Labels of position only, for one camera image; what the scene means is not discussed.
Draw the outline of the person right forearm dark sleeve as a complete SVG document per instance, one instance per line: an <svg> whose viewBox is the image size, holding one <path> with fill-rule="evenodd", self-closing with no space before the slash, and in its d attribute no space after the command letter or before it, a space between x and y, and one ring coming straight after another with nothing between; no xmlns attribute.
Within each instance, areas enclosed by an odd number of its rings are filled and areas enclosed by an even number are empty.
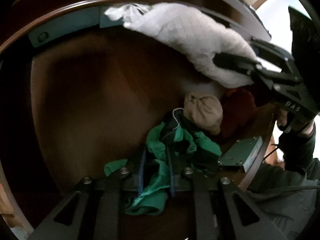
<svg viewBox="0 0 320 240"><path fill-rule="evenodd" d="M316 131L291 131L279 138L285 167L260 165L247 189L287 239L319 238L319 159Z"/></svg>

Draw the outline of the person right hand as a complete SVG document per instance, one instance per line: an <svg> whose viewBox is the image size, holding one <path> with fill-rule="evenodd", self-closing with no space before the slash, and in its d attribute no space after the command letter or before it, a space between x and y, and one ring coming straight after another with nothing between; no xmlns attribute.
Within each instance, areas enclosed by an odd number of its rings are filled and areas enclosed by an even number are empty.
<svg viewBox="0 0 320 240"><path fill-rule="evenodd" d="M311 136L315 130L315 121L299 119L284 109L277 110L277 126L285 133Z"/></svg>

